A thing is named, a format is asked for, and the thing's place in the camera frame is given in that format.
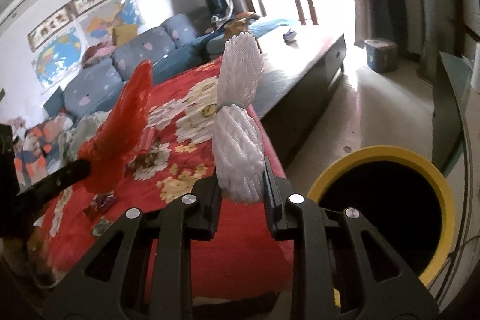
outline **pillow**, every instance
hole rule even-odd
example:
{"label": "pillow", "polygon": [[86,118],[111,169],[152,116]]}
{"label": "pillow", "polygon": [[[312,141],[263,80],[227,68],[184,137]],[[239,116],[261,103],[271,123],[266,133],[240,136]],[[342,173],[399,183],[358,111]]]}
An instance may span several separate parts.
{"label": "pillow", "polygon": [[113,28],[113,45],[121,46],[138,36],[138,25],[123,25]]}
{"label": "pillow", "polygon": [[112,63],[102,60],[91,68],[81,70],[67,85],[63,92],[65,108],[80,119],[122,83]]}
{"label": "pillow", "polygon": [[85,115],[92,115],[93,113],[96,112],[109,112],[110,110],[113,109],[115,104],[117,103],[118,98],[120,97],[120,94],[125,87],[126,82],[123,82],[115,88],[113,88],[105,97],[103,97],[101,100],[99,100],[95,105],[93,105],[87,112],[85,112]]}
{"label": "pillow", "polygon": [[184,44],[188,44],[198,36],[197,30],[185,14],[172,16],[163,21],[160,26],[165,28],[166,32],[175,42],[177,48]]}
{"label": "pillow", "polygon": [[152,28],[119,46],[113,53],[113,65],[124,81],[133,75],[143,60],[155,63],[175,49],[175,43],[161,26]]}
{"label": "pillow", "polygon": [[62,111],[65,107],[65,99],[63,97],[63,90],[59,87],[52,96],[45,102],[43,108],[48,113],[49,117],[54,117]]}

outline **yellow bucket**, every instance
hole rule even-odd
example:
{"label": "yellow bucket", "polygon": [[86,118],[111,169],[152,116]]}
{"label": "yellow bucket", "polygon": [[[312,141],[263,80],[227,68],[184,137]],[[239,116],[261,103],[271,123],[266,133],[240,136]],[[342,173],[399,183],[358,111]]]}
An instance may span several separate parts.
{"label": "yellow bucket", "polygon": [[437,168],[412,151],[353,152],[328,167],[308,197],[326,209],[360,210],[425,286],[447,259],[455,232],[452,192]]}

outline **shoe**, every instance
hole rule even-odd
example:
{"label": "shoe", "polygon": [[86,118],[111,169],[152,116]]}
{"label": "shoe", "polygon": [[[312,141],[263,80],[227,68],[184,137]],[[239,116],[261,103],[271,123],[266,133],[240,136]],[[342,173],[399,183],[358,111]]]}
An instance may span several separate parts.
{"label": "shoe", "polygon": [[295,41],[296,36],[297,36],[297,32],[290,29],[288,32],[286,32],[283,35],[283,40],[285,41],[285,43],[290,44]]}

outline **candy wrapper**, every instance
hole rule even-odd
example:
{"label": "candy wrapper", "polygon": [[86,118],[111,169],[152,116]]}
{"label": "candy wrapper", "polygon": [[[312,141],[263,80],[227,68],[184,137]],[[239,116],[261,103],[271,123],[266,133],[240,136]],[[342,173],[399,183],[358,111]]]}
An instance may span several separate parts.
{"label": "candy wrapper", "polygon": [[117,197],[113,191],[105,194],[97,194],[92,198],[90,205],[83,209],[90,221],[93,221],[99,214],[105,214],[112,205],[117,202]]}
{"label": "candy wrapper", "polygon": [[111,224],[112,224],[111,221],[107,220],[105,216],[102,216],[100,218],[100,221],[97,223],[97,225],[94,226],[92,230],[92,236],[99,238],[105,233],[107,229],[110,228]]}

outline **flower pattern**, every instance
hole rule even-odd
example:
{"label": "flower pattern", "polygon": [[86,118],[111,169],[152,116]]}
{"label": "flower pattern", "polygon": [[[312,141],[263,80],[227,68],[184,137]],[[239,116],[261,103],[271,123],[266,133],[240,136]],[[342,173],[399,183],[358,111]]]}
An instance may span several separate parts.
{"label": "flower pattern", "polygon": [[60,229],[60,223],[62,222],[63,216],[63,208],[71,198],[73,192],[74,190],[71,186],[67,187],[65,190],[63,190],[61,196],[58,198],[57,204],[55,205],[55,210],[53,212],[52,227],[50,228],[49,232],[51,238],[54,238]]}
{"label": "flower pattern", "polygon": [[183,112],[188,107],[186,99],[175,100],[165,103],[161,107],[155,107],[150,110],[148,115],[147,127],[155,126],[158,130],[165,129],[174,117]]}
{"label": "flower pattern", "polygon": [[192,153],[193,151],[197,150],[197,146],[193,143],[190,143],[188,145],[179,145],[175,147],[175,152],[188,152]]}
{"label": "flower pattern", "polygon": [[195,102],[185,109],[184,117],[177,120],[177,142],[191,140],[201,144],[212,139],[213,123],[217,113],[217,77],[197,83],[187,94],[187,102]]}
{"label": "flower pattern", "polygon": [[[170,173],[176,173],[177,167],[175,167],[175,170],[172,170],[172,168],[170,169]],[[160,193],[160,198],[166,203],[170,203],[174,199],[190,193],[192,188],[194,187],[193,185],[195,184],[195,182],[198,179],[203,178],[206,175],[207,170],[208,169],[205,164],[199,164],[196,166],[195,172],[193,174],[188,170],[183,170],[177,178],[169,176],[163,181],[158,181],[157,187],[162,189],[162,192]]]}
{"label": "flower pattern", "polygon": [[155,140],[148,153],[137,156],[129,163],[129,167],[133,168],[133,178],[137,181],[146,181],[163,171],[169,165],[170,143],[160,144]]}

